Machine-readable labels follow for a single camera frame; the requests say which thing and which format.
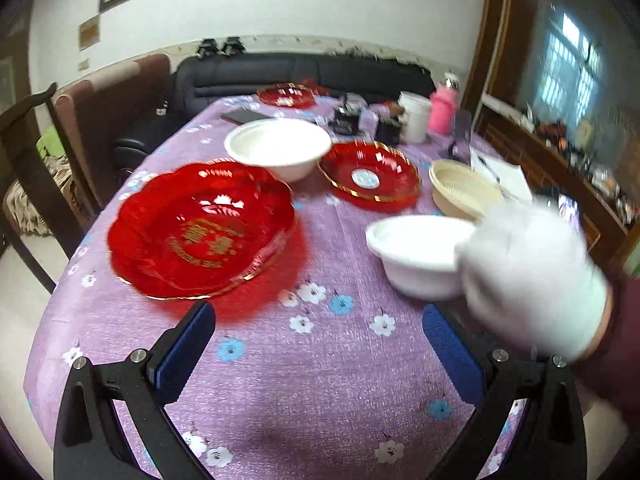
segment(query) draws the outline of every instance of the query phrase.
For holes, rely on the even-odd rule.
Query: pink bottle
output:
[[[451,134],[451,123],[458,109],[458,77],[446,73],[444,83],[429,97],[433,107],[429,119],[429,131],[441,135]]]

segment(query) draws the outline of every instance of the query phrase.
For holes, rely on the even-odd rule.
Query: gloved hand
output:
[[[557,212],[500,205],[458,250],[469,310],[495,335],[569,362],[590,346],[609,285]]]

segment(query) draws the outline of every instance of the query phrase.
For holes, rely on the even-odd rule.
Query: sleeve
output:
[[[608,399],[632,428],[640,427],[640,280],[621,271],[606,272],[613,290],[613,310],[596,351],[574,363],[582,382]]]

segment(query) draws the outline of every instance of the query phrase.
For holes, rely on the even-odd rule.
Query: black leather sofa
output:
[[[428,70],[389,59],[290,53],[189,57],[180,63],[165,90],[166,115],[149,112],[116,138],[113,169],[126,176],[221,97],[254,94],[270,84],[301,83],[308,78],[334,97],[355,92],[370,104],[396,100],[403,90],[425,96],[435,91]]]

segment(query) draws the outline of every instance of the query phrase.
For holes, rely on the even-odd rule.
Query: chair backrest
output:
[[[84,237],[84,229],[38,154],[34,143],[34,139],[39,136],[33,113],[36,106],[46,105],[51,114],[52,122],[68,156],[76,185],[81,190],[81,196],[88,201],[87,209],[95,215],[98,206],[88,189],[86,179],[79,169],[78,161],[51,103],[55,91],[56,85],[53,83],[45,92],[27,96],[2,113],[0,143],[4,147],[13,174],[70,258]]]
[[[66,89],[56,111],[98,204],[120,188],[111,168],[115,139],[161,104],[170,78],[165,54],[100,69]]]

